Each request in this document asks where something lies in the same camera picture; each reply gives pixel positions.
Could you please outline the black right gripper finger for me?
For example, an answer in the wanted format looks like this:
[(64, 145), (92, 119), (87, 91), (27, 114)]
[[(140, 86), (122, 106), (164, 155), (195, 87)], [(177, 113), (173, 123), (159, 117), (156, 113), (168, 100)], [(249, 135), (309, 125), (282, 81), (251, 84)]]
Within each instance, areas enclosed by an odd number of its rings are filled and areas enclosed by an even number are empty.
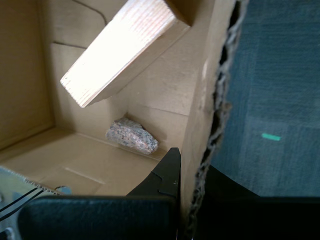
[(171, 148), (126, 196), (48, 196), (18, 214), (24, 240), (174, 240), (181, 154)]
[(318, 197), (263, 197), (213, 166), (197, 213), (198, 240), (318, 240)]

